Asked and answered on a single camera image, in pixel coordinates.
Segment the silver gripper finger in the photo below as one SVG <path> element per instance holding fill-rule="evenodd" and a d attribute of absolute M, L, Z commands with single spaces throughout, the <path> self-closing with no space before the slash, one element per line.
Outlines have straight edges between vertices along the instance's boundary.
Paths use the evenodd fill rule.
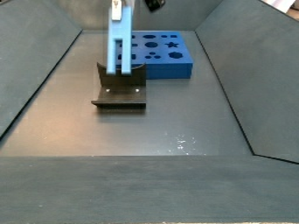
<path fill-rule="evenodd" d="M 111 18 L 113 21 L 121 20 L 123 1 L 111 0 Z"/>

